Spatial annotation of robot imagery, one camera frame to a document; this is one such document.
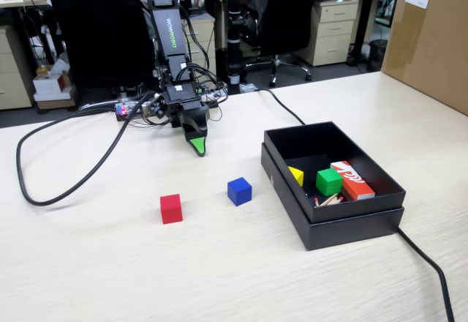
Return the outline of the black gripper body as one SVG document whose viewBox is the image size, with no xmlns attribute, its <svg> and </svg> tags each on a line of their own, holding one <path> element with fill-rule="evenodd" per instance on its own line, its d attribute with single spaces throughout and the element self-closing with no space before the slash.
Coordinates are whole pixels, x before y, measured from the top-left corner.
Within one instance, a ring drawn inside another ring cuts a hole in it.
<svg viewBox="0 0 468 322">
<path fill-rule="evenodd" d="M 172 127 L 181 125 L 181 108 L 183 103 L 201 102 L 201 99 L 195 94 L 194 87 L 191 83 L 166 86 L 166 91 L 162 96 L 167 108 L 166 115 Z"/>
</svg>

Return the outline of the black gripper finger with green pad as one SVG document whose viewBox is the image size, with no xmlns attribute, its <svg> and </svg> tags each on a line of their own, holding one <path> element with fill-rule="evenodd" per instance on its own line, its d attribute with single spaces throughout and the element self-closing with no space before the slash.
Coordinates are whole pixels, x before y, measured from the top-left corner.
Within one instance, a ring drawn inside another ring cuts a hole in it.
<svg viewBox="0 0 468 322">
<path fill-rule="evenodd" d="M 189 124 L 182 124 L 181 126 L 186 142 L 193 148 L 197 156 L 203 157 L 205 155 L 207 129 L 198 130 Z"/>
<path fill-rule="evenodd" d="M 202 102 L 185 102 L 181 108 L 181 125 L 186 136 L 207 136 L 209 108 Z"/>
</svg>

